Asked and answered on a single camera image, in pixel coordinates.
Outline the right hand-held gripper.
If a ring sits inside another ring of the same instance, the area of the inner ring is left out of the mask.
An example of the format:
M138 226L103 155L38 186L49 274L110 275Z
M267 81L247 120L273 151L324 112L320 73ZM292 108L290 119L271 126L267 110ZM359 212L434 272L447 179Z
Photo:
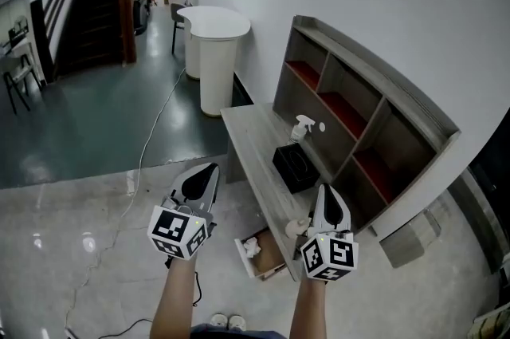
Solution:
M308 278L337 281L358 267L359 245L351 230L351 212L329 184L320 185L311 222L300 247Z

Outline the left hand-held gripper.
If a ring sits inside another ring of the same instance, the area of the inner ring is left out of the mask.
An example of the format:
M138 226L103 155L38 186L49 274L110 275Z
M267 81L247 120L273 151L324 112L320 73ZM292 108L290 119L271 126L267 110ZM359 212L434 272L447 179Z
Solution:
M177 176L170 193L154 207L147 237L170 258L191 260L216 227L211 214L218 193L220 169L200 164Z

